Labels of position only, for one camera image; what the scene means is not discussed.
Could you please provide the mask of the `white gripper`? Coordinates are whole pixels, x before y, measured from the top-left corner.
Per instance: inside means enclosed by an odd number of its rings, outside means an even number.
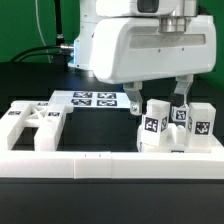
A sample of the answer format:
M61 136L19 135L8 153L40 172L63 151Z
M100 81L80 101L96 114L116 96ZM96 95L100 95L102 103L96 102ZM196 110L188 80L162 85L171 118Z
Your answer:
M190 19L184 33L160 32L155 18L105 19L95 28L93 72L101 82L124 83L135 116L142 114L143 103L142 82L136 81L177 76L170 102L181 107L187 103L192 74L211 71L215 62L216 29L211 16Z

